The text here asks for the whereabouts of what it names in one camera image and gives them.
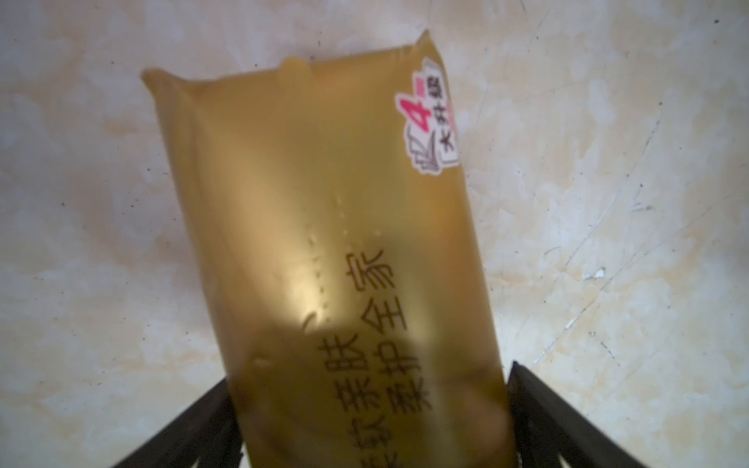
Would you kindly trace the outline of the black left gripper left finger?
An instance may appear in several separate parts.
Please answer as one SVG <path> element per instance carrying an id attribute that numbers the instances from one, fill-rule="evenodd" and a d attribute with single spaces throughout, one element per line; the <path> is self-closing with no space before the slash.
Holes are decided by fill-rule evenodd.
<path id="1" fill-rule="evenodd" d="M 238 468 L 243 440 L 222 380 L 116 468 Z"/>

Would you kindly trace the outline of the gold tissue pack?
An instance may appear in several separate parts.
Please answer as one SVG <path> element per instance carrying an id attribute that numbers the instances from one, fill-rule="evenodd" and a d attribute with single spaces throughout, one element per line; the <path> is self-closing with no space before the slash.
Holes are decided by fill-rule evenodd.
<path id="1" fill-rule="evenodd" d="M 444 62 L 142 72 L 255 467 L 514 467 Z"/>

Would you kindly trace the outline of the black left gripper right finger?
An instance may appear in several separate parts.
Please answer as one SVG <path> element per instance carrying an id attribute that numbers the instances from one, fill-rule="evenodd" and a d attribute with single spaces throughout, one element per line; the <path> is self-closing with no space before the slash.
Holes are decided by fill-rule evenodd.
<path id="1" fill-rule="evenodd" d="M 644 467 L 527 367 L 515 362 L 507 387 L 523 467 Z"/>

